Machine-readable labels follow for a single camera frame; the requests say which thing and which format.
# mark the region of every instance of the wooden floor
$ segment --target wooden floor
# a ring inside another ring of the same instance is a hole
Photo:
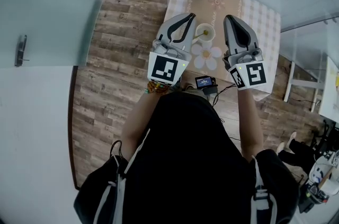
[[[87,175],[109,157],[119,139],[124,121],[144,92],[148,54],[166,12],[166,0],[104,0],[96,22],[87,66],[78,70],[73,105],[73,150],[79,186]],[[279,58],[273,93],[257,102],[265,135],[265,147],[275,149],[298,131],[297,140],[310,142],[312,129],[322,128],[322,119],[310,113],[309,102],[282,101],[289,62]],[[301,78],[310,78],[296,70]],[[192,83],[195,74],[184,73]],[[223,88],[227,84],[218,82]],[[313,90],[293,87],[291,98],[312,100]],[[235,88],[220,95],[216,110],[225,129],[239,147],[239,117]],[[291,169],[298,178],[301,170]]]

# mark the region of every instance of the white cup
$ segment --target white cup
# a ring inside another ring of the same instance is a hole
[[[204,30],[208,31],[207,35],[204,35],[204,34],[201,35],[204,32]],[[216,36],[216,31],[214,30],[212,25],[210,25],[208,23],[201,23],[201,24],[199,24],[197,26],[197,29],[195,30],[195,36],[198,36],[198,35],[201,35],[201,36],[199,36],[198,38],[194,39],[193,43],[197,42],[198,40],[201,43],[212,41],[215,38],[215,36]]]

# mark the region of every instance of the flower print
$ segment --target flower print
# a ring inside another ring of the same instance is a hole
[[[224,6],[224,0],[208,0],[212,6],[214,6],[214,10],[219,10],[222,7],[225,8]]]
[[[194,66],[198,69],[201,69],[205,65],[210,70],[215,70],[217,68],[217,61],[215,58],[221,56],[221,50],[219,47],[212,47],[212,42],[208,41],[200,44],[194,44],[192,46],[191,52],[197,57],[194,59]]]

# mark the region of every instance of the door handle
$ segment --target door handle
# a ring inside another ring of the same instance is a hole
[[[29,61],[27,59],[23,59],[23,54],[26,48],[26,42],[27,42],[27,35],[23,37],[23,40],[21,40],[21,37],[19,38],[19,41],[16,46],[16,59],[15,59],[15,64],[14,64],[16,67],[22,66],[22,63],[24,61]]]

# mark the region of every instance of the white flower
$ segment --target white flower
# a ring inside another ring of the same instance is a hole
[[[191,49],[192,54],[197,55],[194,60],[194,66],[198,69],[201,69],[206,62],[206,66],[210,70],[215,70],[217,68],[217,61],[214,57],[221,56],[221,50],[219,47],[212,47],[212,42],[206,42],[202,45],[194,44]]]

